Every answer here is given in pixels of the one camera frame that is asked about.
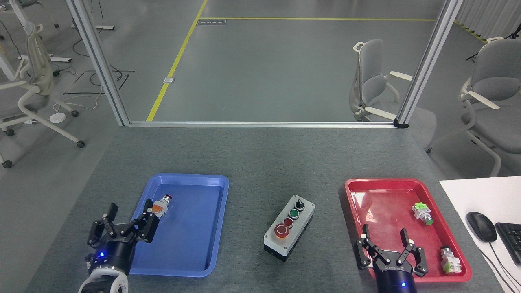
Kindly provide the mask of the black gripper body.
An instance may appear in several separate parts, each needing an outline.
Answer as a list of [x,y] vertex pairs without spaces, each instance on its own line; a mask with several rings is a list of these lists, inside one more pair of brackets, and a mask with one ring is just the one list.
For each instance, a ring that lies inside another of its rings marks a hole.
[[416,293],[417,289],[412,274],[412,266],[405,261],[402,265],[391,262],[374,261],[378,293]]
[[135,254],[137,241],[117,241],[103,239],[97,244],[91,243],[96,252],[86,256],[89,274],[97,268],[112,268],[129,275]]

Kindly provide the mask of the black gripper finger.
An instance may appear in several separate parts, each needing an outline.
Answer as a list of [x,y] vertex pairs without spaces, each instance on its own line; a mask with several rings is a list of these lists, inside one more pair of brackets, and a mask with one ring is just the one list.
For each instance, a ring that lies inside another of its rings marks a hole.
[[118,206],[112,203],[109,206],[108,212],[102,216],[102,219],[93,222],[88,237],[88,245],[90,247],[97,248],[99,246],[98,243],[102,239],[103,231],[106,231],[110,238],[117,236],[112,222],[116,217],[117,211]]
[[123,224],[122,236],[132,241],[151,243],[158,228],[160,219],[152,211],[143,212],[128,224]]
[[385,252],[370,240],[368,225],[364,224],[357,239],[357,267],[359,270],[374,268],[377,261],[385,265]]
[[413,254],[416,265],[412,268],[412,274],[418,275],[422,278],[429,271],[427,262],[425,260],[424,249],[415,245],[414,241],[409,238],[406,229],[402,229],[400,231],[400,236],[404,250],[397,259],[397,265],[399,267],[404,266],[406,258],[409,256],[409,254]]

